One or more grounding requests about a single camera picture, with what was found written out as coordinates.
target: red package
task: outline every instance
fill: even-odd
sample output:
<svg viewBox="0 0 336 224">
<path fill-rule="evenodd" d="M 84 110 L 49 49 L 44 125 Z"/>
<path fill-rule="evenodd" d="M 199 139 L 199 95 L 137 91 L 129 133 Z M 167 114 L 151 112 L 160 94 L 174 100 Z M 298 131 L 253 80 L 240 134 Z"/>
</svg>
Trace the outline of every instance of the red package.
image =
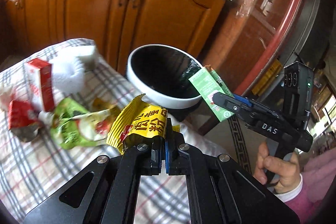
<svg viewBox="0 0 336 224">
<path fill-rule="evenodd" d="M 51 84 L 52 64 L 35 58 L 25 63 L 31 104 L 37 111 L 51 112 L 55 108 Z"/>
<path fill-rule="evenodd" d="M 8 129 L 21 141 L 30 142 L 38 133 L 40 122 L 31 104 L 13 100 L 9 104 Z"/>
</svg>

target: table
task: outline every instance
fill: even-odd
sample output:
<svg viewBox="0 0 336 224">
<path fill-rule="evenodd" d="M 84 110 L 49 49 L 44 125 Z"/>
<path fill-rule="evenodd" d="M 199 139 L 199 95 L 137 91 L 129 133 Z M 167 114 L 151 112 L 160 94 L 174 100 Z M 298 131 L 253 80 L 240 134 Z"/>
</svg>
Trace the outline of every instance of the table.
<svg viewBox="0 0 336 224">
<path fill-rule="evenodd" d="M 16 86 L 18 98 L 29 100 L 25 62 L 36 57 L 50 60 L 65 47 L 94 44 L 93 40 L 79 38 L 47 47 L 1 72 L 0 79 L 4 85 Z M 96 97 L 123 108 L 138 94 L 140 92 L 131 83 L 100 57 L 97 68 L 85 74 L 84 89 L 71 97 L 90 110 Z M 63 98 L 63 93 L 54 90 L 55 103 Z M 8 130 L 7 118 L 7 113 L 0 111 L 0 200 L 19 223 L 31 209 L 97 156 L 119 155 L 118 150 L 109 145 L 64 150 L 54 143 L 46 129 L 32 142 L 22 143 Z M 174 117 L 171 118 L 172 123 L 177 124 Z M 225 153 L 223 148 L 201 137 L 186 124 L 181 123 L 180 128 L 185 141 L 203 153 L 213 156 Z M 169 177 L 163 169 L 160 176 L 141 178 L 134 223 L 166 222 L 189 223 L 190 212 L 185 177 Z"/>
</svg>

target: hand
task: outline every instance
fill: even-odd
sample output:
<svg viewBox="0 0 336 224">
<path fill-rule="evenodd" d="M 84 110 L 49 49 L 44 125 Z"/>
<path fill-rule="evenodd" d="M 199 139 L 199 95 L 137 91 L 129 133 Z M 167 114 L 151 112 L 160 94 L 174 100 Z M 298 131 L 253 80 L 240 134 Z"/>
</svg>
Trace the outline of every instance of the hand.
<svg viewBox="0 0 336 224">
<path fill-rule="evenodd" d="M 301 182 L 299 159 L 294 152 L 290 161 L 284 161 L 276 157 L 269 156 L 266 142 L 261 143 L 257 157 L 257 165 L 254 171 L 254 178 L 261 184 L 266 184 L 267 177 L 264 168 L 280 175 L 278 184 L 274 190 L 278 193 L 287 193 L 294 190 Z"/>
</svg>

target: cabinet door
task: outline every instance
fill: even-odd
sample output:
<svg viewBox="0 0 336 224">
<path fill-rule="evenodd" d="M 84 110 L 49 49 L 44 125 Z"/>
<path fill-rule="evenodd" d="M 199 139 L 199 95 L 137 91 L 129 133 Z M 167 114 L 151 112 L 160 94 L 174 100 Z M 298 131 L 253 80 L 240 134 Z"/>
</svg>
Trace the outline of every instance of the cabinet door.
<svg viewBox="0 0 336 224">
<path fill-rule="evenodd" d="M 116 68 L 128 0 L 57 0 L 58 39 L 89 38 Z"/>
<path fill-rule="evenodd" d="M 56 0 L 21 0 L 29 52 L 57 43 Z"/>
<path fill-rule="evenodd" d="M 26 43 L 26 27 L 22 13 L 22 0 L 4 0 L 6 14 L 11 27 L 14 30 L 19 52 L 25 52 L 28 45 Z"/>
<path fill-rule="evenodd" d="M 146 44 L 177 47 L 197 57 L 225 0 L 130 0 L 121 38 L 118 71 L 131 50 Z"/>
</svg>

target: black handle grip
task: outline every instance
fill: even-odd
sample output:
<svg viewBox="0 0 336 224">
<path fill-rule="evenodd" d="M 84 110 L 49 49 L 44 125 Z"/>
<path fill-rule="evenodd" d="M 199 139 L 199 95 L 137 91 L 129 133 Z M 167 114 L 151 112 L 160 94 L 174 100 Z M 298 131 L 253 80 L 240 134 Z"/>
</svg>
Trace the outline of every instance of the black handle grip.
<svg viewBox="0 0 336 224">
<path fill-rule="evenodd" d="M 288 148 L 284 147 L 281 143 L 278 143 L 270 138 L 267 138 L 266 144 L 270 156 L 277 157 L 285 161 L 290 161 L 294 150 L 289 150 Z M 265 169 L 265 173 L 267 177 L 267 184 L 270 184 L 272 180 L 280 178 L 278 174 L 275 174 L 267 169 Z"/>
</svg>

